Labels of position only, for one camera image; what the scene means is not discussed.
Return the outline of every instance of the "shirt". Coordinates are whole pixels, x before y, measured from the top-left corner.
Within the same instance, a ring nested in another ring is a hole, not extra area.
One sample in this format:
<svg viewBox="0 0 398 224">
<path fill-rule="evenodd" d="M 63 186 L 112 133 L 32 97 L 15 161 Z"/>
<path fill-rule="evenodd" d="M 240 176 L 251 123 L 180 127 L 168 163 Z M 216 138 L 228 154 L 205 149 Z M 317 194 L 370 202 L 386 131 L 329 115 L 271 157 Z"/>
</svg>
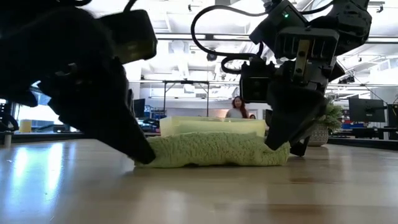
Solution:
<svg viewBox="0 0 398 224">
<path fill-rule="evenodd" d="M 227 112 L 225 117 L 226 118 L 243 118 L 242 112 L 239 109 L 237 109 L 237 108 L 230 109 Z"/>
</svg>

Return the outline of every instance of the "dark hair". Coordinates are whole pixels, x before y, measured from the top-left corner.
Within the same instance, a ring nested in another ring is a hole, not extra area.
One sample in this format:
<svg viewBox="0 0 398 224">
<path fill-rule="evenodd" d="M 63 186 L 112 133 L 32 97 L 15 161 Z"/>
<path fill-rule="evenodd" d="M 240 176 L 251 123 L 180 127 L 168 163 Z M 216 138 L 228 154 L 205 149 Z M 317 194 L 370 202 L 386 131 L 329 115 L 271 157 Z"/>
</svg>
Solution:
<svg viewBox="0 0 398 224">
<path fill-rule="evenodd" d="M 242 101 L 242 105 L 241 105 L 241 107 L 239 108 L 239 110 L 240 110 L 241 113 L 242 113 L 242 118 L 248 118 L 248 112 L 246 111 L 246 108 L 245 108 L 246 105 L 245 105 L 244 101 L 242 100 L 242 98 L 241 98 L 240 96 L 237 96 L 237 97 L 234 98 L 234 100 L 232 101 L 232 107 L 233 107 L 233 108 L 236 108 L 236 106 L 235 106 L 235 100 L 236 100 L 237 98 L 239 98 L 239 99 Z"/>
</svg>

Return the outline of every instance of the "computer monitor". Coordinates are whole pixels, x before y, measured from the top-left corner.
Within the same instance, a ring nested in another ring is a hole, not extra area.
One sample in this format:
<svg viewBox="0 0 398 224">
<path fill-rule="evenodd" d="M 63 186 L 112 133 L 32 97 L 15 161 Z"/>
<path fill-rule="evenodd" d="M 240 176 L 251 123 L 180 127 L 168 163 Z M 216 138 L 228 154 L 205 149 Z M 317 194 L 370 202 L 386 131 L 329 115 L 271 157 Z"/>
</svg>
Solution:
<svg viewBox="0 0 398 224">
<path fill-rule="evenodd" d="M 382 100 L 348 99 L 349 119 L 359 122 L 386 122 Z"/>
<path fill-rule="evenodd" d="M 133 111 L 136 118 L 145 118 L 145 99 L 133 100 Z"/>
</svg>

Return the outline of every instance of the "potted plant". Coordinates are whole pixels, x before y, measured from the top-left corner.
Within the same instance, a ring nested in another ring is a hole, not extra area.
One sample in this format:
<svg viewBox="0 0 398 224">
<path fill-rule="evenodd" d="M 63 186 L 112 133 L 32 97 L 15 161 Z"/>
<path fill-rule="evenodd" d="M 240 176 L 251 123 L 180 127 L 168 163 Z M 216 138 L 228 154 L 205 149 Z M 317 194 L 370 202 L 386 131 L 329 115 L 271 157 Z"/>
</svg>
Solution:
<svg viewBox="0 0 398 224">
<path fill-rule="evenodd" d="M 329 129 L 335 131 L 341 128 L 342 107 L 329 102 L 326 106 L 326 113 L 318 119 L 315 129 L 312 132 L 308 146 L 322 146 L 328 142 Z"/>
</svg>

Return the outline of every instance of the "metal frame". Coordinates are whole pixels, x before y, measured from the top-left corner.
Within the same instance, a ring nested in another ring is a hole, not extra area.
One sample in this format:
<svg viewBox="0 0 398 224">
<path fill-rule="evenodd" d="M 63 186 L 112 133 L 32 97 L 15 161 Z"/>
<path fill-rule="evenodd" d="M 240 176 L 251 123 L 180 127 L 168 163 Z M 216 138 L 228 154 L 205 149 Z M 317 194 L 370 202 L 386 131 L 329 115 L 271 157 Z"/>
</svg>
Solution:
<svg viewBox="0 0 398 224">
<path fill-rule="evenodd" d="M 206 116 L 209 117 L 209 92 L 210 92 L 210 82 L 209 81 L 190 81 L 190 80 L 180 80 L 180 81 L 168 81 L 164 80 L 164 95 L 163 95 L 163 116 L 166 116 L 166 93 L 175 86 L 175 84 L 199 84 L 200 87 L 207 93 L 207 106 L 206 106 Z M 172 86 L 167 88 L 168 83 L 173 83 Z M 202 86 L 202 84 L 207 85 L 207 90 Z"/>
</svg>

